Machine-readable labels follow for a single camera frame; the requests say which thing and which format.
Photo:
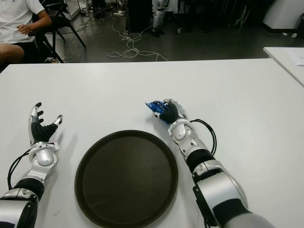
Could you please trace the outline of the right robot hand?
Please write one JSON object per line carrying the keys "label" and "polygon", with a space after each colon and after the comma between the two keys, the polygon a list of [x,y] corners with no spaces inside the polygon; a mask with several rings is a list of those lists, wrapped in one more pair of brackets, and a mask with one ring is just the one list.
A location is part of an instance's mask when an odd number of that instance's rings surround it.
{"label": "right robot hand", "polygon": [[172,124],[179,119],[188,120],[188,115],[183,107],[173,99],[164,99],[166,110],[163,113],[154,112],[154,116],[166,124]]}

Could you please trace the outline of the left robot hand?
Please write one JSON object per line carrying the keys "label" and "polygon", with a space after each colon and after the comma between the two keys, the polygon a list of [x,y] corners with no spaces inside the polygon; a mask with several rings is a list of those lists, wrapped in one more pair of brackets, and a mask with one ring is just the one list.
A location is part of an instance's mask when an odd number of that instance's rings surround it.
{"label": "left robot hand", "polygon": [[38,102],[33,106],[29,114],[28,133],[31,146],[40,142],[49,142],[50,138],[53,136],[53,134],[63,122],[63,115],[59,115],[53,123],[43,126],[42,122],[44,120],[40,119],[39,117],[44,112],[38,111],[41,106],[42,103]]}

